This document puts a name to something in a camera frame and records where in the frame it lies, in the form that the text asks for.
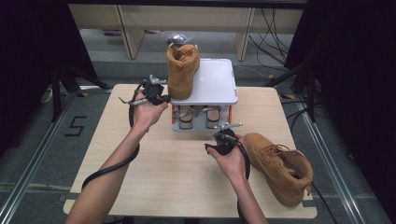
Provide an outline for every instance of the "black curtain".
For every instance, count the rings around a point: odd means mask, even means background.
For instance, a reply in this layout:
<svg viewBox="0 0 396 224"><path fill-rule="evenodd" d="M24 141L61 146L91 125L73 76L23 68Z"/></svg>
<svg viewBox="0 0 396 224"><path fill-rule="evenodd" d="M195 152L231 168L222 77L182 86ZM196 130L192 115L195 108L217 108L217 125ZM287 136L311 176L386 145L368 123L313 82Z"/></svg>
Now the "black curtain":
<svg viewBox="0 0 396 224"><path fill-rule="evenodd" d="M2 1L0 24L1 156L39 105L55 65L71 65L87 77L96 74L66 2ZM75 91L78 74L58 71L66 88Z"/></svg>
<svg viewBox="0 0 396 224"><path fill-rule="evenodd" d="M396 3L343 1L338 21L319 54L315 78L332 120L366 180L396 223ZM290 48L287 65L301 63L329 13L307 11ZM296 85L307 86L297 74Z"/></svg>

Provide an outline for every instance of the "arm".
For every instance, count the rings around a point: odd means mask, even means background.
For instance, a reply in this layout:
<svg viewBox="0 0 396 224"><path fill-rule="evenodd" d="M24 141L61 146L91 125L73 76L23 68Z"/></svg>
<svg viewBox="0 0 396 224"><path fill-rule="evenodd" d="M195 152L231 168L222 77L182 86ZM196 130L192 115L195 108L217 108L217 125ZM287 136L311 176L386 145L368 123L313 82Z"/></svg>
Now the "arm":
<svg viewBox="0 0 396 224"><path fill-rule="evenodd" d="M141 98L143 98L143 94L139 93L136 100ZM134 153L139 141L149 131L151 125L158 121L161 113L167 107L167 103L152 105L149 102L137 106L134 109L134 126L100 169L129 158ZM66 223L103 223L117 199L128 167L129 164L92 180L79 194Z"/></svg>
<svg viewBox="0 0 396 224"><path fill-rule="evenodd" d="M239 141L245 145L245 139L237 135ZM268 223L264 213L251 190L248 180L245 178L246 166L244 156L238 147L226 156L221 156L214 148L208 152L217 161L220 170L230 179L233 190L238 197L242 213L249 224Z"/></svg>

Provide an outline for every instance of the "table top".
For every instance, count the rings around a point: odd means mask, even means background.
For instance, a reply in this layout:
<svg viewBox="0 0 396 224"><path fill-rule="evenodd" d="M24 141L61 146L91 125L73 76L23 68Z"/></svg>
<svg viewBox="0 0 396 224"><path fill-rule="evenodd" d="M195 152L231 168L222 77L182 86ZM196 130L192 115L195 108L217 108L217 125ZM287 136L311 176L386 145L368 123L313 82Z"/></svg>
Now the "table top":
<svg viewBox="0 0 396 224"><path fill-rule="evenodd" d="M71 188L64 211L73 205L73 195L80 193L84 179L97 171L128 133L128 105L135 84L116 85L92 137L84 161ZM237 87L239 101L233 105L233 122L243 126L235 133L257 132L275 144L295 148L288 123L276 90L260 87ZM210 133L172 131L172 106L150 128L140 142L140 152L131 162L110 215L148 217L238 217L236 196L229 180L216 161L206 154L204 143ZM253 167L249 183L267 217L313 218L317 215L312 195L296 207L281 205L269 189L265 177Z"/></svg>

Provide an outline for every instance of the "boot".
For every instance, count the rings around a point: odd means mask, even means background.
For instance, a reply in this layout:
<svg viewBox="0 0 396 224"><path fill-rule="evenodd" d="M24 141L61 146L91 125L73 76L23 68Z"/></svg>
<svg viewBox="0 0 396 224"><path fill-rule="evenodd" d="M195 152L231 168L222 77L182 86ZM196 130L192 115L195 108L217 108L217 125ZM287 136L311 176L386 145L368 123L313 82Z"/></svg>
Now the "boot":
<svg viewBox="0 0 396 224"><path fill-rule="evenodd" d="M311 193L314 172L303 153L274 145L259 133L248 133L245 139L250 163L264 174L281 204L294 207L303 200L305 189Z"/></svg>
<svg viewBox="0 0 396 224"><path fill-rule="evenodd" d="M166 51L168 59L168 94L185 100L191 96L193 76L198 70L200 55L197 46L171 44Z"/></svg>

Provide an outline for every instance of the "forearm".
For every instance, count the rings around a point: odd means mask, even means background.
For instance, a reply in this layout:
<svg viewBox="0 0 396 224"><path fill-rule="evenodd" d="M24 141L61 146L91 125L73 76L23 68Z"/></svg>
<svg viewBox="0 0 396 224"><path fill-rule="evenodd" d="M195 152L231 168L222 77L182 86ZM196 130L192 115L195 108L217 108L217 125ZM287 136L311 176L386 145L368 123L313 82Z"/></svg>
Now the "forearm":
<svg viewBox="0 0 396 224"><path fill-rule="evenodd" d="M256 198L254 197L248 181L244 178L239 178L237 180L232 180L231 183L247 222L249 224L268 223L264 213L257 203Z"/></svg>
<svg viewBox="0 0 396 224"><path fill-rule="evenodd" d="M100 169L128 159L148 128L133 127ZM79 194L66 223L103 223L122 185L129 164L92 180Z"/></svg>

